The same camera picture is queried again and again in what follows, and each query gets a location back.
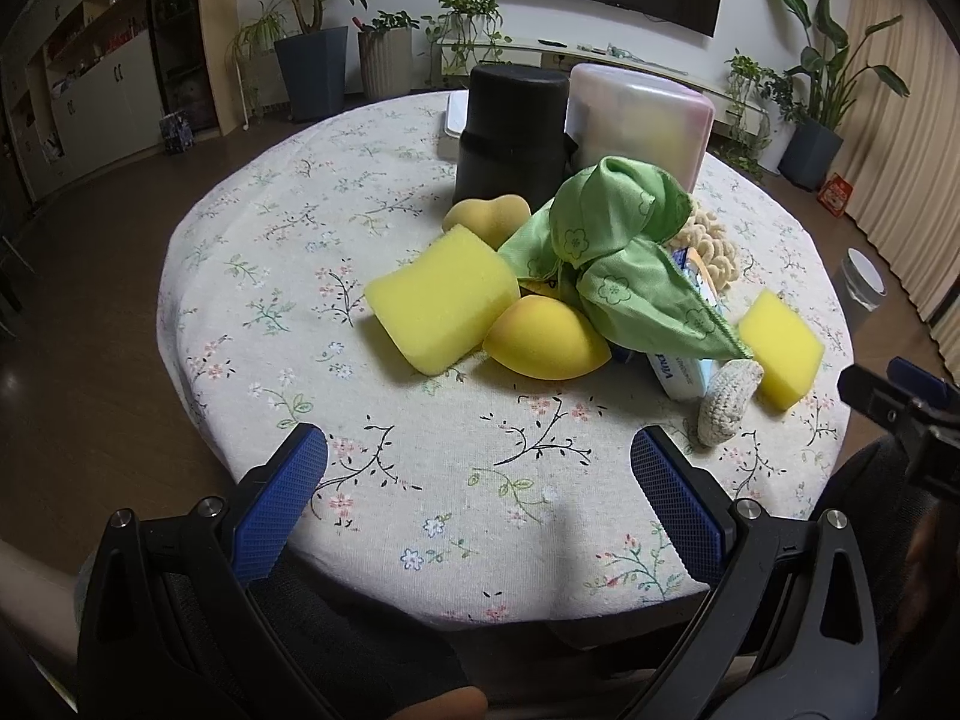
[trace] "gray plant pot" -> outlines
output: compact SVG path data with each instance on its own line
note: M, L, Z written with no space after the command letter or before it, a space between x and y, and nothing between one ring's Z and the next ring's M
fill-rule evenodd
M344 109L347 28L335 26L274 44L296 122L326 119Z
M390 100L410 93L413 38L409 26L386 32L360 32L360 77L367 100Z
M820 189L830 163L843 146L843 138L813 119L797 127L779 163L779 171L791 184L809 190Z

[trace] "pink plastic container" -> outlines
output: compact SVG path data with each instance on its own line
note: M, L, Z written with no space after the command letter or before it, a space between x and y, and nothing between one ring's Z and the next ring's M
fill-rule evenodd
M693 191L714 114L699 92L659 76L592 64L570 73L566 132L580 147L577 170L629 157L662 167Z

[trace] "curtain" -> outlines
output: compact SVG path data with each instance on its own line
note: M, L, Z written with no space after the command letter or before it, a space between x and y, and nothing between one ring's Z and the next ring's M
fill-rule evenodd
M847 213L925 320L960 274L960 55L926 0L853 0L853 45L898 13L904 21L872 36L856 62L889 65L911 95L866 71L833 169L853 184Z
M930 335L937 341L954 383L960 386L960 300L954 301L944 317L933 326Z

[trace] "wooden floor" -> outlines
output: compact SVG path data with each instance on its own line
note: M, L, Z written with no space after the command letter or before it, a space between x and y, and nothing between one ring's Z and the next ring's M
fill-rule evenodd
M0 538L74 572L107 517L182 514L230 480L187 420L155 341L167 241L218 181L298 129L264 122L178 156L119 167L66 191L34 221L4 270L25 309L17 341L0 340ZM889 269L848 218L834 220L780 179L768 190L813 235L829 271L847 247L866 252L890 292L854 337L858 362L883 370L899 354L943 364ZM873 328L882 326L882 337ZM844 457L877 432L853 418Z

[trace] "metal bolt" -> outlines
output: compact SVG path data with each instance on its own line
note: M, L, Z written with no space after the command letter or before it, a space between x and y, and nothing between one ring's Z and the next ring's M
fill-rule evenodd
M224 499L218 498L215 495L211 495L210 498L203 498L203 500L197 504L197 514L200 514L201 517L216 517L216 515L223 510Z
M760 504L750 498L741 498L736 502L736 512L744 519L757 519L762 511Z
M827 522L829 522L829 524L834 528L837 528L838 531L842 531L843 528L846 528L848 523L850 523L846 514L843 512L837 512L837 509L830 509L827 512Z
M117 509L110 515L110 526L112 528L126 528L133 519L133 512L129 509Z

